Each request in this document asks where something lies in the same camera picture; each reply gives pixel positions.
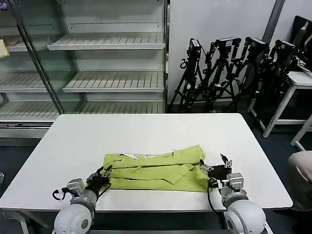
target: folded shirt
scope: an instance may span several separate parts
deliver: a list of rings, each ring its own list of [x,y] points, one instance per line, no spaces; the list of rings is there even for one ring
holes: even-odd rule
[[[208,177],[199,160],[199,145],[164,155],[107,154],[104,168],[112,165],[111,189],[206,192]]]

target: tripod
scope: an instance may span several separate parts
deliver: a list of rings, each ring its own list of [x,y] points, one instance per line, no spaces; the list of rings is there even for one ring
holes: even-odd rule
[[[263,118],[268,105],[280,102],[283,98],[288,84],[286,78],[288,73],[297,65],[296,46],[277,40],[268,58],[269,65],[263,72],[263,85],[256,97],[253,109],[257,111],[257,120]]]
[[[247,37],[242,52],[242,58],[245,57],[247,51],[246,61],[241,65],[242,70],[247,66],[246,73],[244,75],[241,85],[239,85],[238,94],[236,100],[231,102],[226,111],[234,105],[234,109],[237,110],[237,104],[243,95],[249,95],[249,101],[255,97],[259,92],[259,83],[263,74],[264,68],[268,64],[268,54],[270,47],[267,43],[256,39]]]
[[[169,105],[169,112],[171,112],[173,103],[178,94],[181,96],[179,111],[190,111],[191,106],[196,101],[198,95],[201,93],[200,88],[196,87],[197,75],[199,75],[200,82],[203,81],[199,67],[201,48],[202,47],[198,40],[190,39],[190,46],[187,50],[187,61],[182,59],[183,62],[180,65],[180,68],[185,69],[185,72],[179,82],[177,89],[175,90],[175,95]],[[184,86],[181,93],[180,89],[183,83]]]
[[[207,68],[203,71],[205,78],[202,82],[202,95],[206,100],[204,107],[205,112],[211,112],[213,110],[213,104],[216,102],[216,100],[224,98],[222,97],[224,92],[231,96],[232,101],[235,100],[233,81],[236,80],[236,82],[238,82],[236,78],[239,76],[239,73],[242,70],[241,64],[245,56],[242,55],[241,58],[236,58],[240,42],[240,38],[225,38],[216,40],[215,42],[211,43],[210,51],[206,55],[205,63],[207,64]],[[231,57],[231,63],[229,63],[228,58],[229,53],[232,50],[232,46],[234,46],[234,48]],[[212,67],[211,60],[217,48],[220,56]],[[224,68],[226,68],[227,71],[226,81],[220,83],[222,71]],[[209,84],[210,78],[214,72],[214,78]]]

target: metal shelf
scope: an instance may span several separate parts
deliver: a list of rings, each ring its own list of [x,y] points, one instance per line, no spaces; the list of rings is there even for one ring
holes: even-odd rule
[[[78,72],[63,91],[68,93],[163,92],[163,71]]]
[[[63,88],[68,72],[49,72],[55,90]],[[3,93],[47,93],[38,72],[0,72],[0,92]]]
[[[10,101],[0,108],[0,120],[55,120],[59,116],[51,101]]]
[[[67,34],[48,45],[49,50],[118,50],[165,48],[163,33]]]
[[[77,114],[162,114],[163,102],[99,102],[91,101]]]
[[[5,38],[4,41],[10,52],[27,52],[27,48],[22,38],[8,37]],[[34,36],[32,42],[37,51],[46,49],[49,44],[47,36]]]

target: white table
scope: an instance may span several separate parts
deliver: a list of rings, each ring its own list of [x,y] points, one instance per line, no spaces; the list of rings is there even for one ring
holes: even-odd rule
[[[267,138],[269,136],[272,129],[277,124],[304,124],[306,122],[305,119],[304,120],[279,119],[297,89],[312,89],[312,77],[308,75],[306,72],[289,72],[288,76],[289,76],[290,86],[286,94],[284,95],[284,98],[282,99],[281,103],[279,104],[275,114],[271,118],[270,123],[267,126],[265,126],[260,121],[260,126],[264,131],[263,133],[264,138]],[[254,111],[253,107],[254,107],[254,101],[251,102],[248,108],[248,111],[250,111],[252,115],[256,117],[257,113]]]
[[[87,178],[106,153],[163,154],[200,144],[205,163],[233,160],[251,201],[264,209],[292,206],[286,189],[240,114],[62,115],[29,156],[0,199],[14,211],[58,211],[69,203],[51,193],[74,178]],[[225,210],[218,192],[216,210]],[[210,211],[206,193],[109,190],[97,212]]]

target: glass cabinet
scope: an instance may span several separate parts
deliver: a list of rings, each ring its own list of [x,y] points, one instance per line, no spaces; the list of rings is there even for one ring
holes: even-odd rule
[[[164,112],[166,0],[8,3],[0,128],[48,128],[60,114]]]

